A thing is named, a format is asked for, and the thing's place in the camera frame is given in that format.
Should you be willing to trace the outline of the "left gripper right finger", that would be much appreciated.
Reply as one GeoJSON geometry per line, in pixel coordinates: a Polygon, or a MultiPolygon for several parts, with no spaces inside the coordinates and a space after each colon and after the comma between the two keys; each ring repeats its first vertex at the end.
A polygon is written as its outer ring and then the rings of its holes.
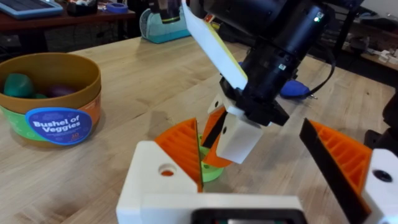
{"type": "Polygon", "coordinates": [[[397,223],[397,132],[366,144],[305,119],[300,139],[350,223],[397,223]]]}

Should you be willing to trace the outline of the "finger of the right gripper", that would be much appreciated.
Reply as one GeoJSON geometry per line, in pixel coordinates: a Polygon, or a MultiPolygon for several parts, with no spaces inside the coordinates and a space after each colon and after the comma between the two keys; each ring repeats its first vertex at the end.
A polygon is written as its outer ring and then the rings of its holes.
{"type": "Polygon", "coordinates": [[[219,168],[242,163],[263,135],[259,124],[248,120],[232,100],[222,97],[226,109],[223,126],[203,158],[204,163],[219,168]]]}
{"type": "Polygon", "coordinates": [[[208,119],[201,138],[201,146],[211,148],[218,137],[226,116],[223,97],[217,94],[208,108],[208,119]]]}

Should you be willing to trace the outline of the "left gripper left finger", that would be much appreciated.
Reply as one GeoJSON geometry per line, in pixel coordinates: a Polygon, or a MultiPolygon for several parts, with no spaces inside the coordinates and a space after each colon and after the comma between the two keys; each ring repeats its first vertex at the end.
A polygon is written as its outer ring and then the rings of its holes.
{"type": "Polygon", "coordinates": [[[118,223],[190,223],[189,201],[203,190],[197,121],[140,141],[116,206],[118,223]]]}

